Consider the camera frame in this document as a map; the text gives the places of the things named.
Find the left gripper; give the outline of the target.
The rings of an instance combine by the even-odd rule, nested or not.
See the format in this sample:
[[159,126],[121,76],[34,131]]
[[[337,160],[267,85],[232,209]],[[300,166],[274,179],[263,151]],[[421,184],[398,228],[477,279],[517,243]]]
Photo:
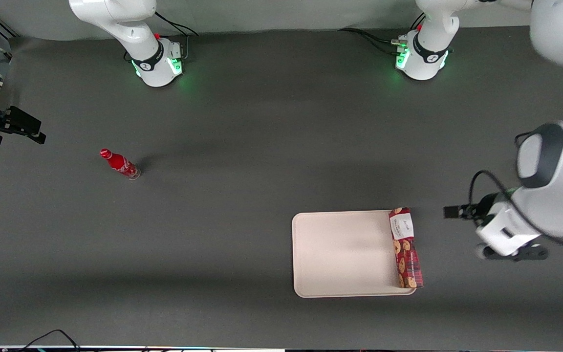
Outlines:
[[484,219],[476,228],[481,241],[500,256],[514,256],[541,234],[509,202],[500,202],[502,199],[501,193],[491,193],[472,205],[445,206],[444,218],[474,222]]

